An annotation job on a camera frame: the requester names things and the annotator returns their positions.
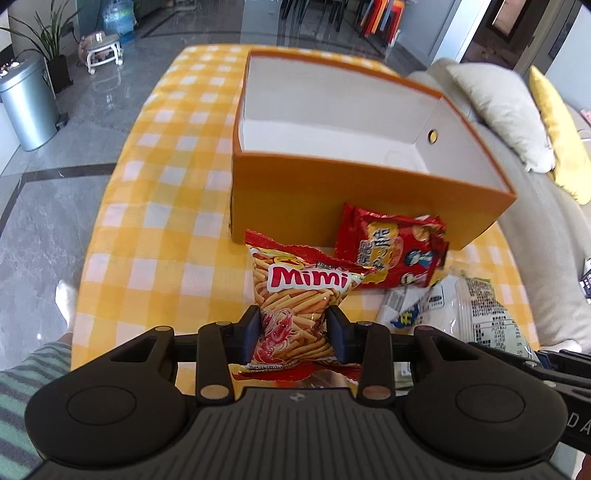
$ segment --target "yellow checkered tablecloth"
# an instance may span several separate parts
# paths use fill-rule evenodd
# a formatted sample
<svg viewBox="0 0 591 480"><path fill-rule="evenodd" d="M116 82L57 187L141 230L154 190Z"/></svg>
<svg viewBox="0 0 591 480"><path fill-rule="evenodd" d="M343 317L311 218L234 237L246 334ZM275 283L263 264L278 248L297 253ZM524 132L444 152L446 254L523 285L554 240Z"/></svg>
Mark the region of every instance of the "yellow checkered tablecloth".
<svg viewBox="0 0 591 480"><path fill-rule="evenodd" d="M182 334L238 321L253 302L251 260L229 230L232 127L252 48L186 48L142 108L88 247L72 368L156 325ZM367 59L302 51L395 74ZM525 290L496 224L452 252L449 263L490 278L498 300L537 347ZM382 296L359 290L342 308L352 320L373 320ZM180 368L177 385L190 392L192 382L191 371Z"/></svg>

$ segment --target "potted plant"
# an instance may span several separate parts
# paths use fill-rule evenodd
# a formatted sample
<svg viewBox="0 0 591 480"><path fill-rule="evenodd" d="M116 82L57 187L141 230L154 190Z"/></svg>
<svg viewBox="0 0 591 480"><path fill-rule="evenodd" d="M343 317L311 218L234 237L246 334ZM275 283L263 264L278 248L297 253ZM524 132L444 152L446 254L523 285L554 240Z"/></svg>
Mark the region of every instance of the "potted plant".
<svg viewBox="0 0 591 480"><path fill-rule="evenodd" d="M27 27L31 31L32 35L13 30L12 28L0 27L0 29L10 32L13 35L28 38L33 43L33 45L35 45L35 48L47 60L47 69L51 77L53 89L56 93L62 91L64 88L72 85L73 83L68 72L66 56L62 55L60 52L62 31L72 20L72 18L74 18L80 11L80 9L76 10L64 20L64 9L69 2L70 0L66 0L59 7L54 9L55 0L51 0L49 25L44 25L39 13L35 12L35 21L39 27L38 31L22 20L19 20L15 17L10 17L15 22Z"/></svg>

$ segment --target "metal trash bin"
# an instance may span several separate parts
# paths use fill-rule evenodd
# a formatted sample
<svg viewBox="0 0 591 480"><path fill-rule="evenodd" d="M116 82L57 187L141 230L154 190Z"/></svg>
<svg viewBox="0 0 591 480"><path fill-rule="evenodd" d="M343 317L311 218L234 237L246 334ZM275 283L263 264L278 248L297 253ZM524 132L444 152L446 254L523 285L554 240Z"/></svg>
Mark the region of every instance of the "metal trash bin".
<svg viewBox="0 0 591 480"><path fill-rule="evenodd" d="M60 117L45 59L39 52L25 52L5 71L0 98L22 148L35 150L57 133Z"/></svg>

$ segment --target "snack package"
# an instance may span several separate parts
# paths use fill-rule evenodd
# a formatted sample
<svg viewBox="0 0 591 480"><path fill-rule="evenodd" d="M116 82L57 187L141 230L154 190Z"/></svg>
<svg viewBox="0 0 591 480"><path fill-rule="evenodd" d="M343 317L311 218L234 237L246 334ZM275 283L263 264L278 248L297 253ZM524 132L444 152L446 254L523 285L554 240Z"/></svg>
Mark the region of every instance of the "snack package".
<svg viewBox="0 0 591 480"><path fill-rule="evenodd" d="M380 215L345 203L335 255L376 269L362 288L425 287L444 264L444 232L439 218Z"/></svg>
<svg viewBox="0 0 591 480"><path fill-rule="evenodd" d="M254 295L261 308L263 333L245 371L300 368L297 374L273 376L245 375L243 371L235 378L296 381L317 370L302 363L322 361L337 367L326 336L324 311L339 305L373 269L337 260L315 248L281 245L252 231L246 231L246 244L253 259Z"/></svg>
<svg viewBox="0 0 591 480"><path fill-rule="evenodd" d="M430 325L463 342L535 358L509 311L496 300L492 285L478 278L448 275L396 318L379 313L378 317L392 331L410 328L412 332L417 325Z"/></svg>
<svg viewBox="0 0 591 480"><path fill-rule="evenodd" d="M415 285L403 285L388 290L378 310L375 321L392 329L405 328L401 323L400 315L407 312L413 306L418 306L418 301L429 291L428 287L417 287Z"/></svg>
<svg viewBox="0 0 591 480"><path fill-rule="evenodd" d="M583 276L579 281L587 303L591 303L591 258L585 258L583 265Z"/></svg>

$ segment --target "sofa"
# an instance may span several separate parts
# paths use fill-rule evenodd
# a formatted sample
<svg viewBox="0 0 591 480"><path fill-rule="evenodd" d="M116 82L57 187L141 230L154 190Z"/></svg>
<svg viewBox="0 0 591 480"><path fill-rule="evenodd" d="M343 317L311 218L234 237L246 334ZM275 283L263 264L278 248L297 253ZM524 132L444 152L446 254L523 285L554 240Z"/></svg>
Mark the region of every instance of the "sofa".
<svg viewBox="0 0 591 480"><path fill-rule="evenodd" d="M512 182L518 199L499 218L527 292L540 345L591 353L591 305L579 286L591 257L591 203L579 205L546 174L526 172L519 157L482 122L446 67L436 61L408 78L440 90L473 124ZM583 139L590 126L570 109ZM584 142L591 156L591 141Z"/></svg>

